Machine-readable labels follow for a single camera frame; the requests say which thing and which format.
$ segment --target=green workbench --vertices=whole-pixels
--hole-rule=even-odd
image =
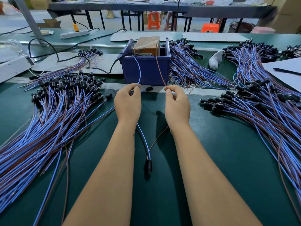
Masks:
[[[59,32],[47,36],[49,42],[58,40]],[[96,36],[110,32],[100,31]],[[173,32],[174,39],[180,38],[181,32]],[[287,45],[301,43],[300,35],[259,35],[244,34],[254,38],[255,42],[274,44],[279,49]],[[66,42],[77,43],[86,38],[79,37]],[[27,34],[13,35],[10,38],[29,41]],[[109,37],[94,41],[97,44],[111,43]],[[193,43],[200,48],[222,48],[230,44]],[[205,58],[212,51],[205,51]],[[235,73],[233,64],[222,62],[218,72],[231,79]],[[23,92],[20,85],[11,83],[0,84],[0,144],[19,129],[33,113],[30,101],[32,91]],[[115,90],[103,90],[103,94]],[[264,226],[299,225],[298,218],[292,208],[282,184],[275,159],[260,140],[257,132],[245,122],[225,116],[214,116],[199,106],[199,99],[207,96],[189,95],[191,104],[190,125],[204,148],[249,205]],[[163,93],[144,92],[139,125],[150,145],[167,126]],[[113,106],[113,100],[91,118],[102,115]],[[81,136],[73,147],[70,157],[70,189],[67,212],[76,201],[81,190],[102,157],[117,125],[115,112],[99,123],[93,125]],[[177,159],[175,144],[169,131],[165,132],[152,148],[153,172],[151,178],[144,176],[146,153],[140,136],[135,134],[135,164],[133,182],[133,201],[131,225],[191,225],[189,209]],[[43,201],[55,165],[53,164],[44,175],[38,176],[29,188],[0,215],[0,225],[32,225]],[[61,176],[41,218],[40,225],[59,225],[61,222],[66,189],[66,172]]]

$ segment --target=concrete floor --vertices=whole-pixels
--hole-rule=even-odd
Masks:
[[[43,19],[51,18],[46,10],[31,10],[31,13],[36,22],[43,22]],[[103,29],[99,11],[89,11],[89,13],[90,13],[93,27],[94,28],[98,27],[100,29]],[[122,28],[121,18],[106,19],[105,18],[105,16],[107,15],[106,10],[102,10],[102,15],[104,17],[104,25],[105,25],[106,30],[117,31],[118,29]],[[86,16],[74,16],[74,18],[77,22],[80,22],[88,27],[88,21],[87,21]],[[61,28],[73,29],[73,25],[72,25],[73,23],[72,23],[72,19],[71,19],[70,15],[58,17],[57,20],[62,21]],[[125,28],[127,30],[129,30],[129,17],[125,16],[124,21],[125,21]],[[140,17],[140,30],[142,30],[141,21],[142,21],[142,19]],[[228,32],[229,24],[232,21],[239,21],[239,19],[228,19],[224,32]],[[244,19],[244,21],[256,24],[258,22],[258,19]],[[163,21],[161,23],[160,29],[152,30],[152,31],[163,31],[165,22],[166,22],[166,16],[165,16],[165,19],[163,19]],[[190,31],[192,31],[193,29],[201,30],[203,24],[209,23],[209,22],[210,22],[210,18],[192,18]],[[137,17],[131,16],[131,23],[132,23],[132,30],[137,31],[138,30]],[[185,19],[178,19],[178,31],[179,32],[184,31],[184,24],[185,24]],[[27,25],[28,25],[27,22],[25,21],[23,15],[21,15],[21,14],[13,15],[13,16],[0,15],[0,27],[24,27]],[[84,26],[81,26],[79,24],[78,24],[78,28],[85,29]]]

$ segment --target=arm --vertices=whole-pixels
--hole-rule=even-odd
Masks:
[[[190,128],[190,103],[184,91],[179,86],[167,89],[165,117],[175,140],[193,225],[261,225]]]
[[[141,112],[141,94],[137,84],[127,85],[118,91],[114,104],[118,125],[63,226],[130,224],[134,134]]]

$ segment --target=forearm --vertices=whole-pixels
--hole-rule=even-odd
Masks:
[[[173,131],[173,136],[193,225],[261,225],[190,126]]]
[[[135,126],[118,123],[100,162],[64,226],[129,225],[132,206]]]

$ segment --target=table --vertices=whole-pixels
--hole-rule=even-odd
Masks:
[[[63,29],[54,29],[52,36],[46,37],[51,44],[59,43],[59,33]],[[64,40],[68,44],[87,40],[110,32],[101,30],[95,35],[85,38]],[[181,37],[181,32],[172,32],[174,39]],[[281,34],[243,34],[247,38],[254,38],[254,42],[274,44],[279,49],[287,45],[301,42],[301,35]],[[31,38],[28,34],[10,35],[22,44]],[[0,44],[8,36],[0,37]],[[111,46],[104,52],[117,53],[121,48],[114,46],[125,43],[112,43],[109,37],[98,39],[93,43]],[[208,50],[221,48],[230,44],[222,43],[194,43],[195,46]],[[202,51],[206,61],[214,51]],[[224,61],[218,72],[231,78],[235,67]],[[108,79],[122,83],[123,79]],[[8,139],[32,115],[32,103],[29,92],[18,89],[18,84],[0,84],[0,144]],[[115,90],[102,90],[103,94],[113,93]],[[139,125],[145,138],[151,144],[166,127],[164,117],[165,95],[162,93],[142,93],[142,111]],[[191,104],[190,124],[204,148],[231,182],[234,188],[249,205],[254,214],[264,226],[299,225],[299,221],[289,202],[282,185],[277,164],[267,148],[259,139],[256,131],[239,119],[231,117],[213,116],[209,111],[198,105],[199,99],[208,96],[189,95]],[[100,116],[113,106],[113,101],[101,108],[94,117]],[[116,114],[110,114],[100,123],[92,126],[88,133],[75,142],[70,159],[70,194],[67,212],[80,194],[85,183],[103,155],[107,144],[117,125]],[[145,179],[143,165],[145,150],[139,135],[135,135],[135,164],[133,181],[133,201],[131,226],[140,225],[191,225],[185,190],[177,160],[175,144],[171,133],[162,135],[152,149],[153,172],[149,180]],[[0,225],[32,225],[47,186],[54,171],[54,165],[42,176],[38,176],[28,190],[15,203],[0,215]],[[52,196],[51,202],[42,216],[40,225],[59,225],[63,211],[66,186],[66,174],[62,176]]]
[[[50,3],[48,12],[52,18],[61,15],[70,14],[70,11],[85,10],[85,11],[100,11],[100,10],[125,10],[125,11],[164,11],[184,13],[185,17],[209,17],[209,18],[224,18],[221,25],[221,30],[224,29],[227,18],[270,18],[272,19],[276,13],[275,6],[249,6],[241,3],[232,3],[230,6],[205,6],[180,4],[178,9],[177,3],[164,2],[163,4],[136,4],[136,3],[100,3],[100,2],[84,2],[84,3],[68,3],[56,2]],[[124,18],[122,15],[122,26],[124,28]]]

